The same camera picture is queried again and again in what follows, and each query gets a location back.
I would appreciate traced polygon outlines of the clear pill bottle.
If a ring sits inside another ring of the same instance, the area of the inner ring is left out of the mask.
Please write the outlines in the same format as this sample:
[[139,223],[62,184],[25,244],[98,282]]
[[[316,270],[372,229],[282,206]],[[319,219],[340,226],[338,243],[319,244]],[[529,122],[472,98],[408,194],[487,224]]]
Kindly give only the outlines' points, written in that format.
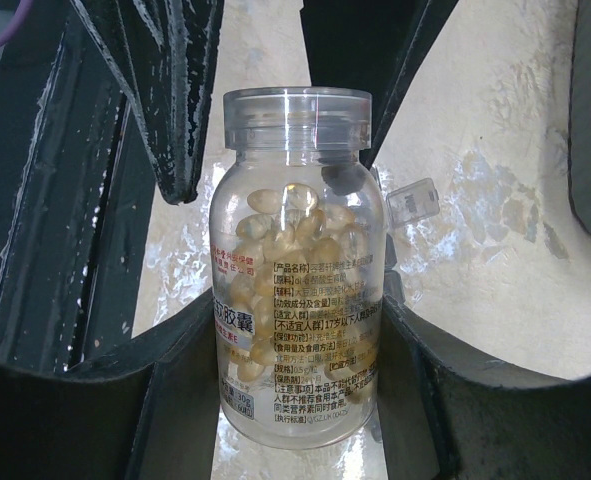
[[222,410],[260,444],[326,446],[376,405],[386,219],[359,160],[371,97],[275,87],[223,104],[236,159],[209,212]]

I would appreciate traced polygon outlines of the grey weekly pill organizer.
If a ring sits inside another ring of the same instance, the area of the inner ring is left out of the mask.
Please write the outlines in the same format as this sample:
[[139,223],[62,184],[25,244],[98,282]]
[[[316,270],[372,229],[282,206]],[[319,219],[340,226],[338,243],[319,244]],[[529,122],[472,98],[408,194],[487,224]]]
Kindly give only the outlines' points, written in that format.
[[439,194],[431,178],[418,180],[384,195],[388,219],[386,234],[384,293],[398,304],[405,303],[401,275],[395,270],[398,257],[392,233],[440,213]]

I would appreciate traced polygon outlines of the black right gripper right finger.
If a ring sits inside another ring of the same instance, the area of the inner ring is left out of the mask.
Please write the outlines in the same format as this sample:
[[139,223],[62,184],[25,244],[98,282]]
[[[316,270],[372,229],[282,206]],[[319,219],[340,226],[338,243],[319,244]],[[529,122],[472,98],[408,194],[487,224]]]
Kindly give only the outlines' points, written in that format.
[[488,355],[387,295],[378,409],[391,479],[591,479],[591,376]]

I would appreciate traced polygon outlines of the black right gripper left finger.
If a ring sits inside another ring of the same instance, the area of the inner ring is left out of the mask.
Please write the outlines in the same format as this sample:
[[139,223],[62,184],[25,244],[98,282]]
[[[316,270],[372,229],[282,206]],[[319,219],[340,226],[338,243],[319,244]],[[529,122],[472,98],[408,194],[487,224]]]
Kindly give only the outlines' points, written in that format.
[[204,293],[66,373],[0,362],[0,479],[207,479],[219,405]]

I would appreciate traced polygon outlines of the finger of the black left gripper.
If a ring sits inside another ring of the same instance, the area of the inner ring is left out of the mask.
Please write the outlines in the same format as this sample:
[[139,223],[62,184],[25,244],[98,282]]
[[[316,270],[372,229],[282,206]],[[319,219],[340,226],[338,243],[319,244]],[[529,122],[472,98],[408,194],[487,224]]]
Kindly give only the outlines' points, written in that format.
[[129,100],[163,199],[194,201],[223,2],[80,0],[73,7]]
[[311,83],[372,95],[371,147],[376,159],[422,62],[456,0],[313,0],[300,10]]

